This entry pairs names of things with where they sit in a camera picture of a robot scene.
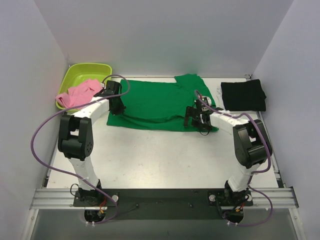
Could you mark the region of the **green plastic basin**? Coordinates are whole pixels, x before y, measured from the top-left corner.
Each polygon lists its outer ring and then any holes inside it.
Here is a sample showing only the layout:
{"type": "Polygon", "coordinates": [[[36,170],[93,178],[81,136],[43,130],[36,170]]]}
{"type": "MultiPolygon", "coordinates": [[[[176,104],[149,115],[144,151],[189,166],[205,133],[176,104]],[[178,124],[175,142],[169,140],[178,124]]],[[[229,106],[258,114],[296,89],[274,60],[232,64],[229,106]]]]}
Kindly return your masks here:
{"type": "MultiPolygon", "coordinates": [[[[103,79],[112,74],[112,68],[103,63],[77,63],[69,67],[62,83],[60,85],[58,94],[67,93],[70,87],[76,87],[87,79],[97,79],[102,83],[103,79]]],[[[55,101],[56,106],[60,110],[66,108],[62,107],[55,101]]]]}

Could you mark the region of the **green t shirt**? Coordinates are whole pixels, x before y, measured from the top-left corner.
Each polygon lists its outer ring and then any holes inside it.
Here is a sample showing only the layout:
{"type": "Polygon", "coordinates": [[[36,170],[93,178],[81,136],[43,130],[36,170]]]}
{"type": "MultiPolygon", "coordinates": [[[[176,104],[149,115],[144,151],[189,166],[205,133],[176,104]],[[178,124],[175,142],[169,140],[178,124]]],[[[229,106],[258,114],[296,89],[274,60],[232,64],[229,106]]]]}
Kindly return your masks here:
{"type": "Polygon", "coordinates": [[[109,114],[106,124],[137,130],[171,132],[197,132],[191,125],[184,126],[186,107],[195,103],[195,90],[203,96],[213,98],[204,80],[196,74],[174,77],[175,82],[150,82],[121,80],[122,90],[127,94],[121,97],[126,107],[123,114],[109,114]]]}

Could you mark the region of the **black t shirt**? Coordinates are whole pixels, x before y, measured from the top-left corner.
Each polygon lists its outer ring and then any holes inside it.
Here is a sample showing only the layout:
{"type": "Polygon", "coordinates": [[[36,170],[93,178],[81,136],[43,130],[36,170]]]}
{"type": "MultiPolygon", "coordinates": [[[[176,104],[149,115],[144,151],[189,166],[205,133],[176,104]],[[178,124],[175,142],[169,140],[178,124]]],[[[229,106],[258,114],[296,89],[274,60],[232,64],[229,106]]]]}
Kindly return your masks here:
{"type": "Polygon", "coordinates": [[[266,111],[267,96],[259,79],[222,82],[221,91],[224,108],[228,111],[266,111]]]}

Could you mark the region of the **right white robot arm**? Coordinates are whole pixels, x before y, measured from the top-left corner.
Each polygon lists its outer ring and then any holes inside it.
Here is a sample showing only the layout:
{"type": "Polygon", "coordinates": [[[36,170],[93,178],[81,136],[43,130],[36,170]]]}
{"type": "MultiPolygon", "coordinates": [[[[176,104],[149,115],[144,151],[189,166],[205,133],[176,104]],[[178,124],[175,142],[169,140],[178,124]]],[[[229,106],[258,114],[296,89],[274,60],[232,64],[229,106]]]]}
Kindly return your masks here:
{"type": "Polygon", "coordinates": [[[214,128],[233,136],[234,154],[237,165],[225,183],[231,193],[247,190],[254,175],[268,172],[271,168],[273,149],[261,120],[254,120],[247,113],[238,116],[228,110],[210,106],[210,98],[203,97],[187,106],[183,126],[189,123],[201,132],[211,132],[214,128]]]}

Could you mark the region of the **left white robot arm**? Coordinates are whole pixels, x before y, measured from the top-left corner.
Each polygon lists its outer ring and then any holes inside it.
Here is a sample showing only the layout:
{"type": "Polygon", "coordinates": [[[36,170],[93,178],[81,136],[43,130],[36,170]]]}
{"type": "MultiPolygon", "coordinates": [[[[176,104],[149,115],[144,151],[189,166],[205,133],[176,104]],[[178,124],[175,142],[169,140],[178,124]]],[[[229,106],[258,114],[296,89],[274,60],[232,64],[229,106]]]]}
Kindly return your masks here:
{"type": "Polygon", "coordinates": [[[92,206],[101,203],[103,194],[101,182],[97,177],[91,161],[94,148],[93,123],[104,113],[120,115],[125,111],[121,97],[122,85],[109,80],[98,92],[90,105],[84,106],[73,114],[60,118],[58,133],[58,150],[72,164],[78,179],[78,192],[92,206]]]}

